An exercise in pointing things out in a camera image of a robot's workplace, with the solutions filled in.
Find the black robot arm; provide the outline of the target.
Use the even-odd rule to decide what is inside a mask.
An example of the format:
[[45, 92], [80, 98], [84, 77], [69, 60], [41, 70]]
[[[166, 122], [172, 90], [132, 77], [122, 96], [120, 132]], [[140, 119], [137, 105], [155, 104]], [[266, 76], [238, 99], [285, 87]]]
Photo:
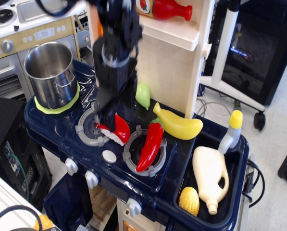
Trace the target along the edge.
[[137, 59], [142, 27], [134, 0], [90, 0], [95, 6], [103, 35], [93, 44], [95, 74], [99, 81], [94, 110], [100, 124], [115, 131], [115, 109], [120, 101], [131, 106], [137, 87]]

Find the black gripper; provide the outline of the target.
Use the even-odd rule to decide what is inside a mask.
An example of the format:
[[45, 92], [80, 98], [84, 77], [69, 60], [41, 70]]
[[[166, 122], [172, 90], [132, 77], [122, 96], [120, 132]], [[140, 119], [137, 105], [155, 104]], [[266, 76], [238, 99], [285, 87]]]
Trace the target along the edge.
[[93, 45], [95, 74], [99, 89], [94, 103], [95, 121], [106, 125], [110, 132], [116, 130], [115, 113], [131, 108], [137, 89], [137, 58], [130, 52], [120, 60], [106, 54], [105, 40], [99, 39]]

